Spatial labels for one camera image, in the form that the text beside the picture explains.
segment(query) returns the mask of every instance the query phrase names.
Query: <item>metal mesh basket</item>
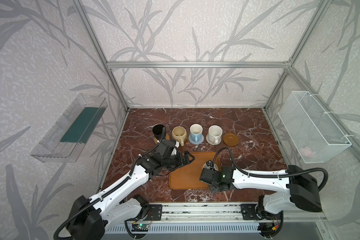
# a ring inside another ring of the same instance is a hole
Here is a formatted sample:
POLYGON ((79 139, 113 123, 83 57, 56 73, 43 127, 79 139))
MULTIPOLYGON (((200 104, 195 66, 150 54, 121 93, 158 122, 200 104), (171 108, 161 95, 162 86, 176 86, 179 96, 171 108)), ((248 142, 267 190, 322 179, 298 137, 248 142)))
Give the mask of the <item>metal mesh basket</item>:
POLYGON ((351 146, 349 139, 307 91, 292 91, 279 117, 306 163, 326 162, 351 146))

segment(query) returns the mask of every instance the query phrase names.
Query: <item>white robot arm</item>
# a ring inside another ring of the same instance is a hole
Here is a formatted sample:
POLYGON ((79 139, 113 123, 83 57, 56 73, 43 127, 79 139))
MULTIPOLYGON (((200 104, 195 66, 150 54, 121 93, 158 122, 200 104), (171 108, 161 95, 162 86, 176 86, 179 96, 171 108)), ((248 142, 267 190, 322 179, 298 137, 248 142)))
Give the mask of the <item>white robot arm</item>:
MULTIPOLYGON (((79 197, 73 204, 69 218, 56 230, 55 240, 99 240, 105 231, 114 225, 128 219, 142 219, 147 215, 148 202, 136 195, 127 202, 121 203, 134 189, 146 183, 152 176, 159 175, 163 168, 169 171, 190 164, 194 157, 189 152, 184 155, 177 150, 175 143, 169 140, 160 141, 157 146, 138 157, 127 174, 114 182, 108 188, 86 199, 79 197), (60 237, 59 232, 66 227, 71 237, 60 237)), ((308 169, 303 171, 297 166, 290 165, 288 170, 252 171, 243 170, 233 160, 235 167, 223 167, 221 172, 205 168, 200 181, 209 185, 215 193, 229 189, 255 188, 272 190, 276 193, 262 195, 252 215, 255 219, 272 219, 283 210, 303 209, 310 212, 320 212, 319 190, 326 181, 327 173, 324 169, 308 169), (308 173, 322 171, 324 180, 317 187, 317 181, 308 173)), ((207 162, 214 166, 214 161, 207 162)))

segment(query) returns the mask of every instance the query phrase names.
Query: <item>white speckled mug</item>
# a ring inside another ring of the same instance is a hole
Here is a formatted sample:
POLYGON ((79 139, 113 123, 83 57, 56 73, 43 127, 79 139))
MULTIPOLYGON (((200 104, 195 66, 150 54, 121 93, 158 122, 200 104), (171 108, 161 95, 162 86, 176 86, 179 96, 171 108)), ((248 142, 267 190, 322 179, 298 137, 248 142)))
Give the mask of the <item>white speckled mug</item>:
POLYGON ((206 141, 212 145, 218 145, 221 142, 221 135, 223 130, 217 125, 213 125, 208 129, 208 135, 206 136, 206 141))

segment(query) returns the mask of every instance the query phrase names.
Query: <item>leaf pattern wallpaper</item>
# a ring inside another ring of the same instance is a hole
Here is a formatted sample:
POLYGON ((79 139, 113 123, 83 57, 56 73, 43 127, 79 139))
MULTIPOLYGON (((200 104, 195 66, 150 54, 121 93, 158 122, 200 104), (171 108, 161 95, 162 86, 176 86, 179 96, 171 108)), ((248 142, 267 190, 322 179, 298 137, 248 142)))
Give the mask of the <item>leaf pattern wallpaper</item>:
POLYGON ((70 1, 0 0, 0 239, 52 239, 97 192, 124 116, 70 1), (76 163, 30 156, 78 93, 109 106, 76 163))
MULTIPOLYGON (((108 61, 287 61, 320 1, 82 2, 108 61)), ((131 107, 262 107, 281 72, 113 69, 131 107)))
POLYGON ((295 68, 360 141, 360 0, 332 2, 295 68))
MULTIPOLYGON (((332 1, 294 67, 360 141, 359 0, 332 1)), ((337 239, 360 240, 359 161, 347 149, 328 162, 305 164, 278 117, 291 91, 301 90, 288 76, 267 112, 291 164, 328 170, 330 178, 321 200, 337 239)))

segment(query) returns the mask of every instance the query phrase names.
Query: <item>metal rail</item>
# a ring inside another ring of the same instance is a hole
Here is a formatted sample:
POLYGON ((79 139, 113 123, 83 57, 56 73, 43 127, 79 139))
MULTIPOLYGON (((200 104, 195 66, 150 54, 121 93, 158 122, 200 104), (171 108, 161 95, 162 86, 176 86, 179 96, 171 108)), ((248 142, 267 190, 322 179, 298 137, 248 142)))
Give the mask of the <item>metal rail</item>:
POLYGON ((287 62, 110 61, 108 68, 287 68, 287 62))

